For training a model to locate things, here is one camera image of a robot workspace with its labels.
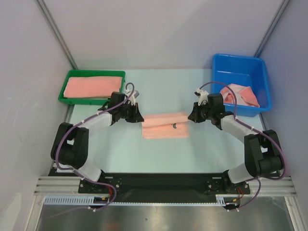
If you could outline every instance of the blue bin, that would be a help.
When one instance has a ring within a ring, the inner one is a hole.
[[[215,54],[213,57],[213,81],[224,84],[250,86],[260,107],[237,105],[238,116],[254,117],[271,109],[268,76],[262,59],[246,56]],[[212,93],[219,93],[224,86],[212,84]],[[226,111],[234,111],[234,104],[225,104]]]

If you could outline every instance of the folded pink towel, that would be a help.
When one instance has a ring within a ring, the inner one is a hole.
[[[228,86],[234,91],[238,105],[260,107],[255,94],[251,90],[251,87],[245,87],[237,84],[229,84]],[[228,88],[224,87],[220,93],[224,103],[235,104],[234,96]]]
[[[121,88],[122,77],[70,77],[64,90],[66,98],[108,98]]]
[[[146,139],[187,138],[188,115],[185,112],[146,115],[142,122],[142,137]]]

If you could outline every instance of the green tray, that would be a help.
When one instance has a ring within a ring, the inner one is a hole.
[[[66,88],[68,79],[70,77],[92,77],[92,76],[115,76],[122,77],[121,88],[119,89],[122,92],[125,83],[125,71],[96,71],[96,70],[70,70],[67,73],[64,84],[60,91],[58,100],[66,104],[89,104],[89,105],[103,105],[108,99],[87,99],[87,98],[65,98],[63,96],[64,90]]]

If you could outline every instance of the white tabletop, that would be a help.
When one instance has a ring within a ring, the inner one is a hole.
[[[211,69],[126,70],[133,82],[141,115],[192,111],[194,92],[211,80]],[[100,106],[75,105],[71,123],[97,112]],[[239,117],[262,129],[259,116]],[[144,139],[141,123],[120,120],[89,140],[88,158],[105,172],[212,173],[244,162],[244,145],[206,121],[189,121],[189,138]]]

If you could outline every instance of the crumpled pink cloth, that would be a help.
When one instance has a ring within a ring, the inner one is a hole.
[[[70,77],[64,90],[66,98],[108,98],[121,88],[122,77]]]
[[[228,86],[234,91],[238,105],[260,107],[255,94],[251,90],[251,87],[245,87],[237,84],[229,84]],[[224,87],[220,93],[224,103],[235,104],[234,96],[228,88]]]
[[[142,137],[146,139],[187,138],[188,115],[185,112],[145,115]]]

